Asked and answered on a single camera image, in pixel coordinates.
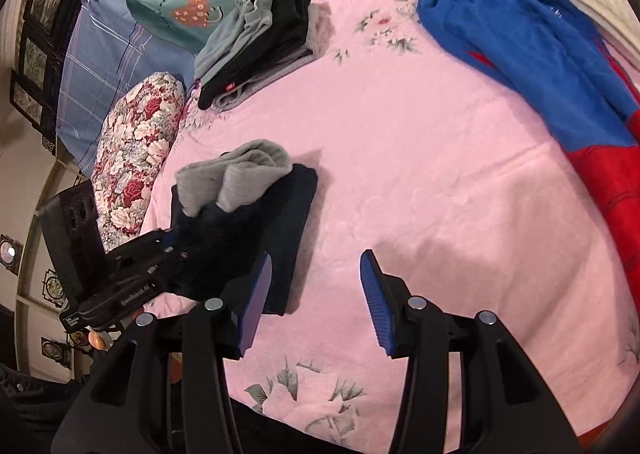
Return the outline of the person's left hand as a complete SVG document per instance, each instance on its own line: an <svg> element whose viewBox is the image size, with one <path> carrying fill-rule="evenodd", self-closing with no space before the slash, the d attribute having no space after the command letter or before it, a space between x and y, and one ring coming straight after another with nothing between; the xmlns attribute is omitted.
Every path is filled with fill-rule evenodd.
<svg viewBox="0 0 640 454"><path fill-rule="evenodd" d="M91 344L93 348L99 351L106 351L111 348L113 344L111 336L106 331L95 331L93 329L90 329L88 333L88 339L89 344Z"/></svg>

